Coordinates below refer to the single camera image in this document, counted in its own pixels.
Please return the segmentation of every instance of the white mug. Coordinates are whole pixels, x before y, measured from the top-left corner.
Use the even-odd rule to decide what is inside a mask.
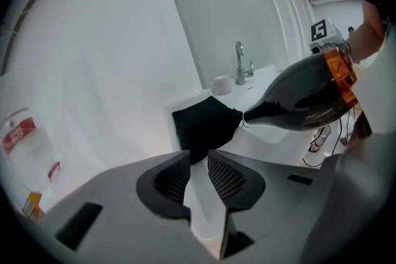
[[[212,83],[212,92],[215,95],[227,95],[231,93],[231,81],[228,75],[222,75],[215,78]]]

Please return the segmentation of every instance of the black slot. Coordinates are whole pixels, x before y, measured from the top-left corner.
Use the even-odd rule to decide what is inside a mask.
[[[293,181],[293,182],[299,182],[300,184],[304,184],[304,185],[311,185],[313,179],[312,178],[308,178],[308,177],[304,177],[304,176],[300,176],[300,175],[290,175],[289,177],[287,177],[287,179]]]
[[[223,258],[234,255],[253,243],[254,241],[243,232],[237,232],[235,235],[230,235],[228,237],[228,243]]]
[[[137,196],[161,218],[190,221],[190,209],[183,206],[189,179],[190,151],[185,150],[140,175],[136,183]]]
[[[56,233],[55,238],[68,248],[76,250],[102,209],[96,203],[85,203]]]

